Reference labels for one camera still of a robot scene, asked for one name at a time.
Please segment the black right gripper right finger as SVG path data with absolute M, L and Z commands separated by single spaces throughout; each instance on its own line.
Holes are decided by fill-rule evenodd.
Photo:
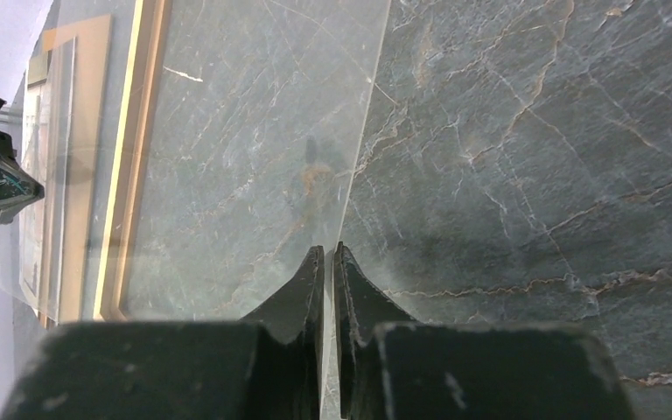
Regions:
M 333 263 L 341 416 L 421 418 L 421 325 L 376 288 L 342 241 Z

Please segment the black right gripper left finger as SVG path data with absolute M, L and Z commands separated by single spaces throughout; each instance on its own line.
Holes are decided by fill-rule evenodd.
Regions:
M 242 319 L 260 328 L 245 419 L 319 419 L 325 251 L 312 246 L 293 277 Z

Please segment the transparent plastic sheet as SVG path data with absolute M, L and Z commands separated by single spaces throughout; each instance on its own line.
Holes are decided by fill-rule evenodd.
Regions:
M 93 307 L 135 2 L 52 2 L 29 60 L 47 52 L 45 31 L 112 17 L 79 320 L 51 318 L 59 266 L 48 305 L 26 301 L 25 208 L 0 225 L 0 288 L 40 326 L 0 419 L 245 419 L 260 328 L 242 318 L 312 246 L 325 251 L 319 419 L 333 419 L 333 254 L 389 2 L 172 1 L 128 318 L 101 321 Z

